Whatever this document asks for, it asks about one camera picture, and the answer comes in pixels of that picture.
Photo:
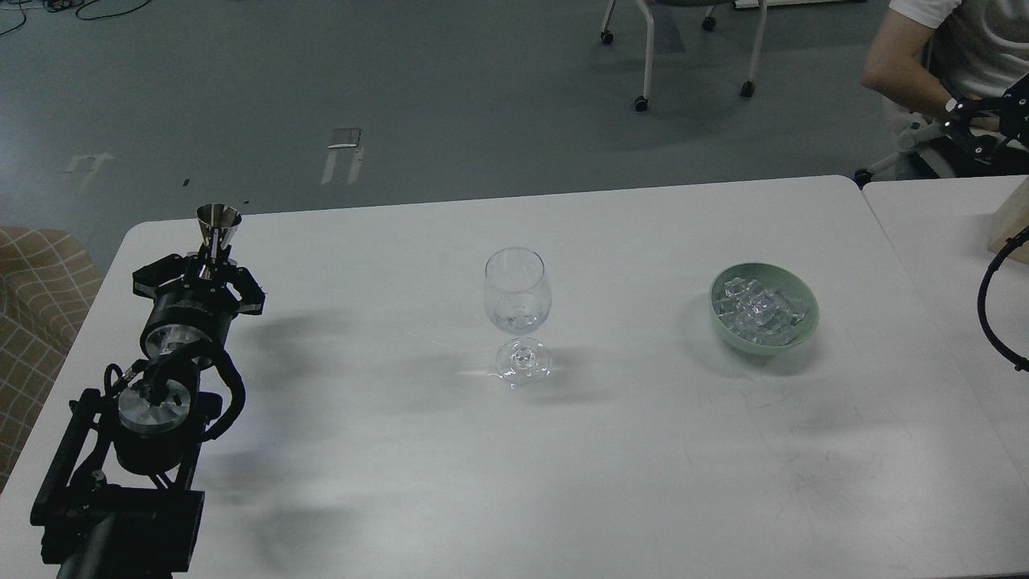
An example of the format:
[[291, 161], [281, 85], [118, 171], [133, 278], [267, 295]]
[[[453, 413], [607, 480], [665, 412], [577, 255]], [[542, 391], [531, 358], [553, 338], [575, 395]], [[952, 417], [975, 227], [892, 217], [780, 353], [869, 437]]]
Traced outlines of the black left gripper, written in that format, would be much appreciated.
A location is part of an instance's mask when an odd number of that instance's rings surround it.
[[172, 253], [132, 274], [134, 294], [152, 300], [141, 333], [147, 359], [188, 343], [224, 347], [237, 315], [262, 315], [267, 296], [245, 267], [232, 259], [208, 260], [208, 282], [198, 279], [199, 254]]

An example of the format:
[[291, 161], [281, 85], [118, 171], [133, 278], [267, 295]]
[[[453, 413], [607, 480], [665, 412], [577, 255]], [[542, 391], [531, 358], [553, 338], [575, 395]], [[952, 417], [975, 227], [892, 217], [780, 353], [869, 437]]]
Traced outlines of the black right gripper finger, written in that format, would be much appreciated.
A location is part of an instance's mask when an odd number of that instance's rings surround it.
[[1003, 148], [1028, 146], [1028, 76], [1001, 96], [973, 99], [963, 96], [954, 84], [942, 81], [951, 100], [949, 117], [942, 122], [942, 135], [952, 140], [978, 162], [993, 162]]

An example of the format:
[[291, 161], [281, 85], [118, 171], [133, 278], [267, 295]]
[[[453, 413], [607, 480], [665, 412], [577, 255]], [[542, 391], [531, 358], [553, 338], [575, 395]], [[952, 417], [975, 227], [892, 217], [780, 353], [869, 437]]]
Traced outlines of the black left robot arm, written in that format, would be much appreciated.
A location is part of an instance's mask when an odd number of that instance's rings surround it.
[[31, 508], [59, 578], [172, 578], [194, 556], [205, 495], [202, 444], [228, 431], [245, 382], [225, 348], [236, 316], [265, 295], [225, 248], [169, 254], [133, 274], [152, 301], [142, 359], [109, 365], [72, 417]]

